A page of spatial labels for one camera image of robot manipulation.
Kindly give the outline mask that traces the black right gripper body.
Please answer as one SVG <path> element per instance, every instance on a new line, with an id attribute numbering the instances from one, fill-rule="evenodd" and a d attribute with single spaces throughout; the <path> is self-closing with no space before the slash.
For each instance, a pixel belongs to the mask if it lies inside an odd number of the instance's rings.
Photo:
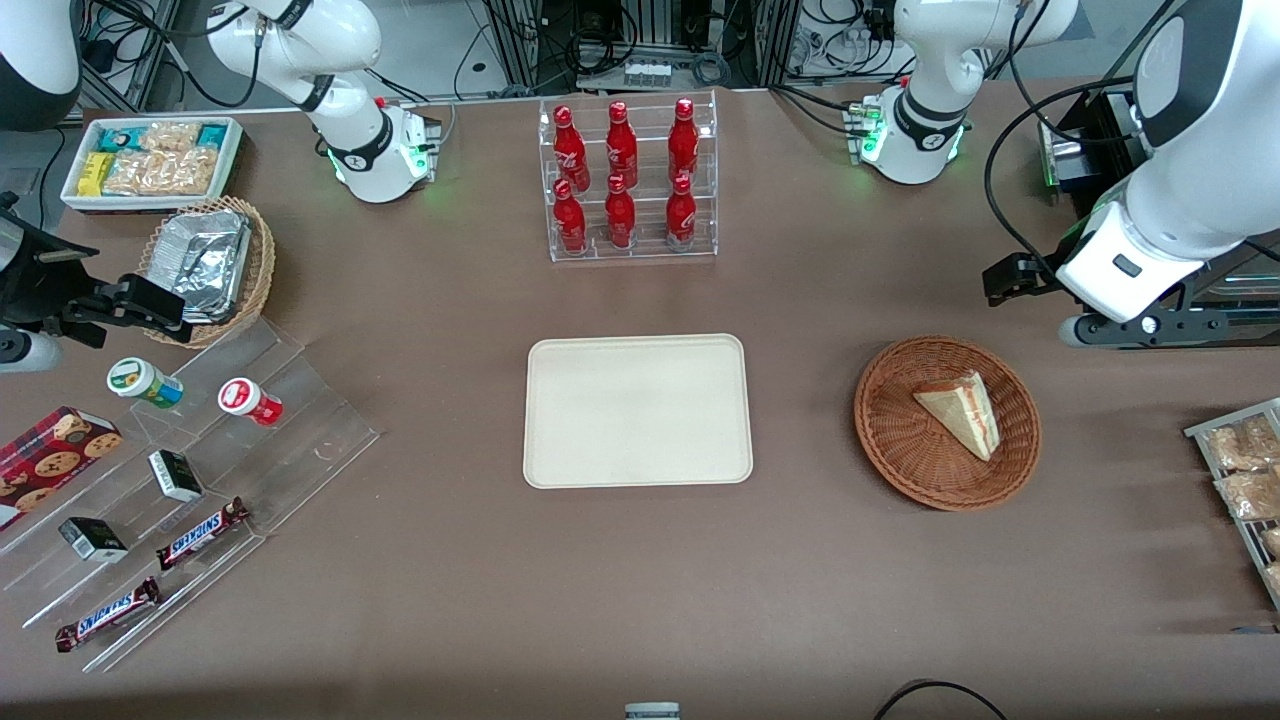
<path id="1" fill-rule="evenodd" d="M 99 249 L 72 243 L 20 219 L 17 196 L 3 195 L 3 324 L 33 333 L 61 333 L 61 306 L 83 297 L 111 297 L 108 283 L 83 265 Z"/>

